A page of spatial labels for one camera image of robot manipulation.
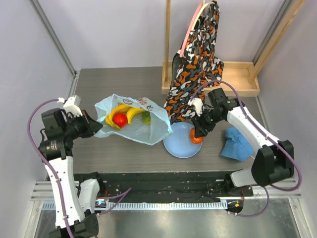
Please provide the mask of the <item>orange fake pumpkin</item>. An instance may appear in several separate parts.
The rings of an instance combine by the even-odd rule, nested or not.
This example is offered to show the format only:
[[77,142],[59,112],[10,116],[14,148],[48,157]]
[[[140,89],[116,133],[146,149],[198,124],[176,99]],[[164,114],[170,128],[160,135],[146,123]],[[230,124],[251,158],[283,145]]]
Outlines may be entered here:
[[196,137],[195,136],[195,128],[194,127],[190,129],[189,138],[193,144],[201,144],[204,140],[203,137]]

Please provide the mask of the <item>light blue plastic bag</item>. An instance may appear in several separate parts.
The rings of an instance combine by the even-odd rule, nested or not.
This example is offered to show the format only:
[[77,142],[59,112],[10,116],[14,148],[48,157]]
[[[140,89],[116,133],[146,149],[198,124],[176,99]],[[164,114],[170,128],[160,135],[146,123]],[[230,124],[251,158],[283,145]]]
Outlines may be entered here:
[[[133,117],[131,124],[127,124],[121,130],[114,129],[105,122],[106,116],[120,104],[133,108],[144,109],[151,114],[151,124],[142,122],[142,113]],[[154,145],[172,134],[171,124],[167,111],[146,97],[133,99],[130,97],[112,94],[95,104],[97,121],[103,124],[95,137],[106,138],[110,135],[118,135],[132,141],[147,145]]]

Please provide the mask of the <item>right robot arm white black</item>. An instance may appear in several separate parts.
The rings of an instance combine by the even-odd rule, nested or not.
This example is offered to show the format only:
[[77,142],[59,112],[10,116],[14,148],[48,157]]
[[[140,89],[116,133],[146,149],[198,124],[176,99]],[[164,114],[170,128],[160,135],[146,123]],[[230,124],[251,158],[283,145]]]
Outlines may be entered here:
[[270,134],[238,98],[228,98],[223,89],[208,93],[212,109],[206,109],[199,98],[190,99],[188,105],[195,110],[192,122],[195,137],[204,137],[216,123],[224,120],[233,125],[246,138],[256,153],[251,167],[241,169],[226,176],[224,191],[230,196],[239,193],[243,186],[265,187],[294,175],[294,147],[288,140],[281,141]]

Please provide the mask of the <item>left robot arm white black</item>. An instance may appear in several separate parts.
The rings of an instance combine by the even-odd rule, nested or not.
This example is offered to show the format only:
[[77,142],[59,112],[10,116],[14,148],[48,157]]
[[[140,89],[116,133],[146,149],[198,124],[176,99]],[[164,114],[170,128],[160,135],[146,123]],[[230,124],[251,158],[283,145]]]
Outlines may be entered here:
[[106,186],[99,174],[93,172],[80,181],[76,190],[73,175],[73,141],[93,136],[102,124],[93,120],[85,110],[77,116],[64,109],[42,113],[44,131],[39,146],[50,177],[55,202],[55,229],[51,238],[90,238],[99,233],[94,212],[96,198],[102,197]]

